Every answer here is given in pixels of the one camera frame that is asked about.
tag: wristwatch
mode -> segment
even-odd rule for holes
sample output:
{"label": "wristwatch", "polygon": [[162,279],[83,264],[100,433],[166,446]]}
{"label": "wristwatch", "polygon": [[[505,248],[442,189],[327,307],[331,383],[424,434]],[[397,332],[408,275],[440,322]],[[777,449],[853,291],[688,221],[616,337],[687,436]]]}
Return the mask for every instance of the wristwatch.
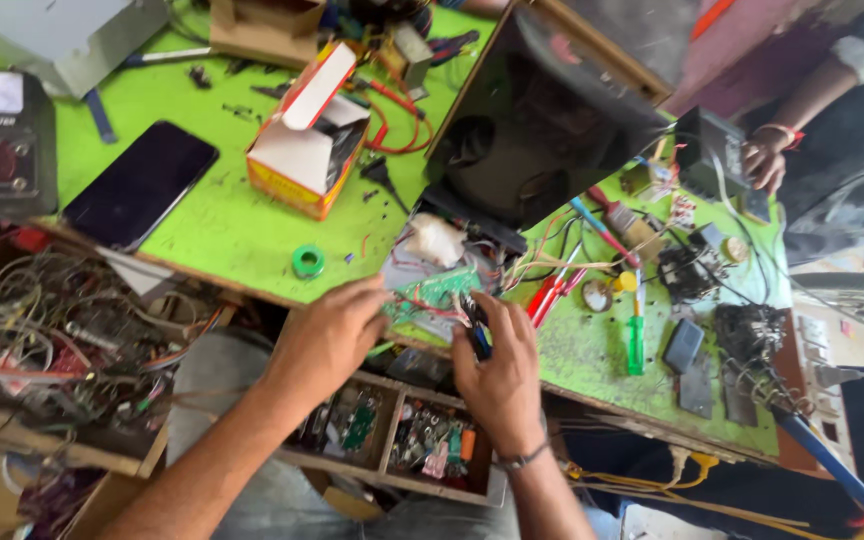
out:
{"label": "wristwatch", "polygon": [[529,463],[533,462],[548,447],[549,440],[545,439],[545,442],[543,442],[541,446],[538,447],[538,449],[528,455],[511,455],[509,457],[503,457],[500,455],[498,457],[498,462],[496,463],[496,465],[498,465],[500,468],[502,468],[502,470],[507,473],[518,471],[522,469],[522,467],[525,467]]}

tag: hand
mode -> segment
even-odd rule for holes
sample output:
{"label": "hand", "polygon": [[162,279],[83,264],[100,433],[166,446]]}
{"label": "hand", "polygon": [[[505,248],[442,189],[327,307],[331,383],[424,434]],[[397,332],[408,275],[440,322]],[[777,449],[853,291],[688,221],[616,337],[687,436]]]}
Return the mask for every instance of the hand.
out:
{"label": "hand", "polygon": [[393,300],[382,275],[335,287],[302,311],[282,332],[255,388],[288,392],[311,411],[352,376],[389,325],[380,314]]}
{"label": "hand", "polygon": [[472,298],[488,317],[492,354],[476,365],[466,329],[456,326],[455,386],[500,457],[528,456],[546,441],[536,329],[519,305],[481,293],[472,293]]}
{"label": "hand", "polygon": [[775,194],[786,178],[786,149],[788,137],[778,129],[762,129],[746,143],[742,152],[746,174],[753,174],[752,187]]}

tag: yellow cable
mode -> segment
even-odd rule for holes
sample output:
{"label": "yellow cable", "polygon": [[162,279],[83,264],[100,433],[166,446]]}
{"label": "yellow cable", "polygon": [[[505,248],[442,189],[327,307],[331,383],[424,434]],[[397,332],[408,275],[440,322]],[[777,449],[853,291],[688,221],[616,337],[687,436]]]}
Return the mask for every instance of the yellow cable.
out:
{"label": "yellow cable", "polygon": [[[614,493],[616,495],[625,495],[627,497],[637,497],[640,499],[651,499],[655,501],[662,501],[665,503],[672,503],[675,505],[689,505],[691,507],[695,507],[697,509],[702,510],[710,510],[713,512],[719,512],[721,514],[726,514],[728,516],[736,517],[739,519],[744,519],[746,521],[751,521],[753,523],[758,523],[760,525],[764,525],[766,527],[771,527],[773,529],[777,529],[779,531],[786,532],[788,534],[794,534],[801,538],[806,538],[808,540],[838,540],[834,538],[829,538],[827,536],[820,536],[818,534],[813,534],[811,532],[801,530],[796,528],[792,524],[798,527],[809,527],[810,524],[805,521],[792,521],[786,520],[783,518],[776,518],[773,516],[767,516],[764,514],[759,514],[757,512],[750,512],[748,510],[742,510],[739,508],[733,508],[731,506],[726,506],[723,504],[715,504],[712,502],[702,502],[699,500],[690,500],[688,498],[677,496],[673,493],[669,492],[658,492],[662,493],[662,495],[657,495],[655,493],[642,493],[638,491],[629,491],[620,486],[610,486],[607,484],[594,484],[594,483],[582,483],[582,482],[573,482],[572,486],[574,487],[587,487],[590,489],[595,489],[598,491],[605,491],[606,493]],[[851,540],[864,540],[864,527],[859,530],[856,534],[854,534]]]}
{"label": "yellow cable", "polygon": [[[715,465],[718,465],[719,463],[718,458],[699,452],[692,452],[689,457],[699,463],[699,476],[689,483],[671,486],[672,489],[684,489],[702,484],[702,482],[709,477],[709,470]],[[773,529],[777,529],[788,534],[794,534],[808,540],[837,540],[826,536],[813,534],[811,532],[797,528],[810,527],[810,524],[807,521],[787,520],[785,518],[767,516],[758,512],[742,510],[741,508],[734,508],[731,506],[726,506],[724,504],[690,500],[681,495],[672,493],[671,491],[666,489],[666,485],[661,482],[645,480],[641,478],[630,478],[628,476],[609,474],[607,472],[588,472],[584,471],[581,467],[579,467],[575,463],[572,463],[571,461],[565,463],[563,472],[565,472],[569,477],[571,477],[572,480],[575,481],[586,478],[594,478],[606,483],[614,484],[608,485],[599,483],[572,482],[572,485],[575,487],[588,487],[599,491],[605,491],[607,493],[625,495],[627,497],[652,499],[656,501],[663,501],[666,503],[673,503],[676,505],[690,505],[691,507],[695,507],[698,509],[719,512],[728,516],[744,519],[753,523],[758,523],[760,525],[771,527]],[[854,534],[851,540],[864,540],[864,527],[862,527],[862,529],[860,529],[856,534]]]}

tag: green tape roll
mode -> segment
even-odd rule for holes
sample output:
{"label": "green tape roll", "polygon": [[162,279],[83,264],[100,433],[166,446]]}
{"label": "green tape roll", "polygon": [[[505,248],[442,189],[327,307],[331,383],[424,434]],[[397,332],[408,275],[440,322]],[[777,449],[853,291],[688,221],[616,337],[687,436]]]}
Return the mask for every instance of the green tape roll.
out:
{"label": "green tape roll", "polygon": [[301,246],[292,252],[292,270],[303,280],[317,278],[325,267],[326,254],[313,245]]}

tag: person's arm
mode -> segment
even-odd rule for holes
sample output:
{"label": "person's arm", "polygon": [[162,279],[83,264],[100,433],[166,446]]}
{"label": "person's arm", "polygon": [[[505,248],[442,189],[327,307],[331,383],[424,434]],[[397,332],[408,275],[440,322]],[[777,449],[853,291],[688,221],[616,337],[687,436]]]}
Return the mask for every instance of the person's arm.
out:
{"label": "person's arm", "polygon": [[[858,85],[856,72],[830,55],[778,109],[769,124],[800,132],[810,121]],[[783,150],[791,143],[782,129],[759,128],[745,149],[745,168],[754,173],[752,187],[772,195],[786,178]]]}
{"label": "person's arm", "polygon": [[279,338],[269,366],[102,538],[209,538],[249,478],[365,360],[388,324],[382,276],[325,293]]}
{"label": "person's arm", "polygon": [[[536,330],[521,306],[473,293],[488,318],[492,355],[477,363],[465,329],[452,333],[455,385],[499,458],[528,457],[546,444]],[[518,526],[525,539],[594,540],[578,499],[550,448],[509,472]]]}
{"label": "person's arm", "polygon": [[[746,170],[752,186],[773,194],[786,177],[783,150],[794,141],[790,133],[800,132],[829,105],[855,87],[864,85],[864,17],[847,35],[832,46],[828,57],[796,88],[775,116],[759,127],[745,149]],[[767,127],[784,126],[787,129]]]}

